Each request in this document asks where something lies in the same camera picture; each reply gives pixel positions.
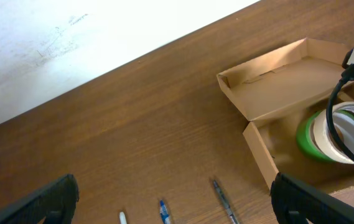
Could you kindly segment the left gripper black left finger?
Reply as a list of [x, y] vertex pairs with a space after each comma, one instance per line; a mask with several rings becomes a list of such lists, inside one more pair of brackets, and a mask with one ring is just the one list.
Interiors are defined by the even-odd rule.
[[0, 224], [71, 224], [78, 201], [77, 180], [66, 174], [0, 209]]

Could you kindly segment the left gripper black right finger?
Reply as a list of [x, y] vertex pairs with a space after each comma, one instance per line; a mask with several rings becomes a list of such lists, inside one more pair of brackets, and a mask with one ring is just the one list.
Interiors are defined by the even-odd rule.
[[270, 196], [278, 223], [354, 224], [354, 207], [289, 175], [276, 175]]

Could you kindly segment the green tape roll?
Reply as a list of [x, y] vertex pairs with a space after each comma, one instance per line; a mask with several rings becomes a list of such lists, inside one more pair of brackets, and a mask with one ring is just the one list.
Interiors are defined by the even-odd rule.
[[[333, 114], [335, 128], [346, 147], [354, 153], [354, 115], [345, 110]], [[334, 143], [328, 130], [325, 111], [318, 111], [297, 128], [296, 141], [304, 153], [320, 161], [353, 164]]]

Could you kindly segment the beige masking tape roll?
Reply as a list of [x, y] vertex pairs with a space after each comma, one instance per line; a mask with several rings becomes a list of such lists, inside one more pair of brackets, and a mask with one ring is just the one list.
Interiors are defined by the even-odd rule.
[[[333, 123], [344, 145], [354, 153], [354, 101], [339, 103], [332, 108]], [[332, 139], [328, 130], [326, 111], [315, 118], [313, 125], [314, 141], [317, 147], [331, 160], [343, 164], [354, 162], [344, 154]]]

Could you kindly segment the cardboard box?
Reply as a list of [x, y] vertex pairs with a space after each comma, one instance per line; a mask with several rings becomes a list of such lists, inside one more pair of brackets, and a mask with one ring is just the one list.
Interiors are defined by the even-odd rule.
[[313, 159], [296, 143], [299, 125], [325, 109], [349, 50], [302, 39], [217, 75], [223, 93], [248, 120], [243, 136], [268, 185], [282, 172], [326, 192], [354, 187], [354, 165]]

